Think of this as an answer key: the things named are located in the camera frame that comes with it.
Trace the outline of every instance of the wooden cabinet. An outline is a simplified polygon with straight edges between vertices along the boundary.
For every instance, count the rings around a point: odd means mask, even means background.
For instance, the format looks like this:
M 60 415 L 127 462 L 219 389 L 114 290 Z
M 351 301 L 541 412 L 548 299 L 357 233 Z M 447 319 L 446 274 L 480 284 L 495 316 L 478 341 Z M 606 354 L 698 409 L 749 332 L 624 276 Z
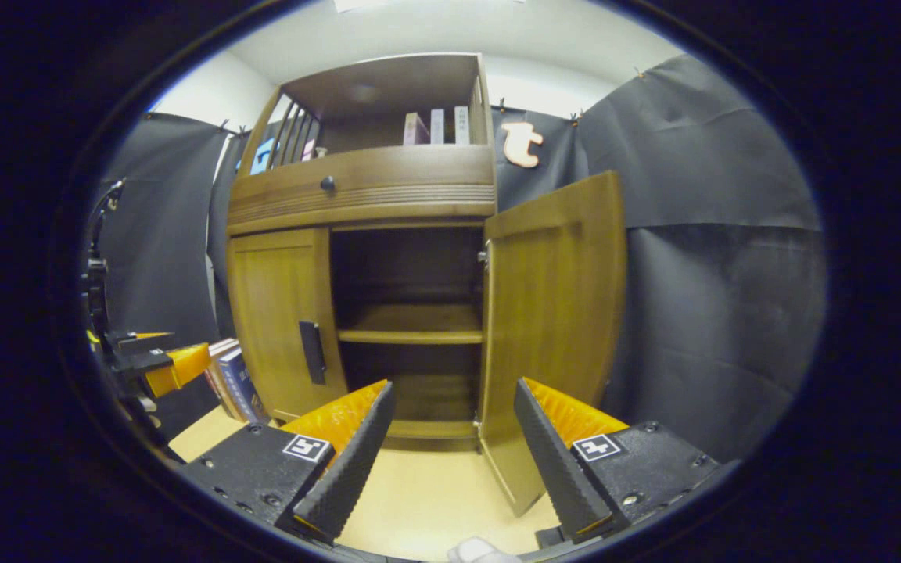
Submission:
M 430 67 L 446 71 L 430 80 L 443 88 L 418 79 Z M 414 78 L 398 83 L 398 69 Z M 625 282 L 618 178 L 594 176 L 495 214 L 478 55 L 330 72 L 282 86 L 253 138 L 286 93 L 293 122 L 279 125 L 273 150 L 283 156 L 247 174 L 249 143 L 232 188 L 230 296 L 257 391 L 272 416 L 290 420 L 388 378 L 396 390 L 389 435 L 475 442 L 523 513 L 544 485 L 512 413 L 516 380 L 598 403 L 610 374 Z M 340 95 L 379 76 L 387 85 L 373 102 Z M 305 142 L 287 131 L 307 131 L 293 104 L 329 139 L 328 156 L 287 156 Z M 469 144 L 390 146 L 400 135 L 364 131 L 401 132 L 405 111 L 458 104 L 472 108 Z M 323 378 L 302 323 L 318 325 Z

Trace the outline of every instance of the beige floor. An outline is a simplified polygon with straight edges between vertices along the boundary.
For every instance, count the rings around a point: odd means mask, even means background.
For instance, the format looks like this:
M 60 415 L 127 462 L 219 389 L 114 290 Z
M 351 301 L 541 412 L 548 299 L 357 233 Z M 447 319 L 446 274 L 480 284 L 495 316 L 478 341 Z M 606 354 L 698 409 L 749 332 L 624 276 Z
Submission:
M 169 446 L 189 462 L 241 425 L 219 407 Z M 533 532 L 554 526 L 558 517 L 547 495 L 522 517 L 514 517 L 489 465 L 475 452 L 382 449 L 337 543 L 406 559 L 446 561 L 447 550 L 472 536 L 508 553 L 533 551 Z

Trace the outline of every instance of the closed cabinet door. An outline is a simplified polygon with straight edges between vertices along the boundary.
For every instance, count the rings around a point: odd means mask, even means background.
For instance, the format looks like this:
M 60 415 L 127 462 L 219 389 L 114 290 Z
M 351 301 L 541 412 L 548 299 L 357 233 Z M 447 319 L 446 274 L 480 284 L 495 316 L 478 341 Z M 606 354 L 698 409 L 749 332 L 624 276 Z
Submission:
M 242 356 L 267 412 L 293 420 L 346 395 L 326 228 L 239 236 L 228 284 Z
M 605 172 L 486 220 L 486 350 L 479 441 L 522 514 L 544 492 L 514 415 L 533 378 L 598 405 L 625 296 L 618 176 Z

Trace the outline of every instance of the cabinet top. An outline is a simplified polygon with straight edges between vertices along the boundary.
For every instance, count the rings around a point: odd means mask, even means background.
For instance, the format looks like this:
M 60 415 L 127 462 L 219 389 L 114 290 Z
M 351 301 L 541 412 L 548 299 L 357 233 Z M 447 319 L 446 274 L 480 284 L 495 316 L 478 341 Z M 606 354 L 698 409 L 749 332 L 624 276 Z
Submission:
M 282 85 L 319 120 L 467 106 L 482 72 L 475 53 L 426 53 L 366 60 Z

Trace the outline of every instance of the ceiling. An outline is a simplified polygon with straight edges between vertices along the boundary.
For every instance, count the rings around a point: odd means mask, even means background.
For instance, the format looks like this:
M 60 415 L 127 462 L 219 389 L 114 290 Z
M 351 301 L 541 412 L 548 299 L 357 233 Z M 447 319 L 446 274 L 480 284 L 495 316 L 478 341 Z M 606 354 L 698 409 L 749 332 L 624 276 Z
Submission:
M 389 0 L 339 13 L 314 0 L 240 40 L 230 52 L 282 83 L 365 59 L 480 52 L 528 59 L 620 85 L 682 50 L 585 0 Z

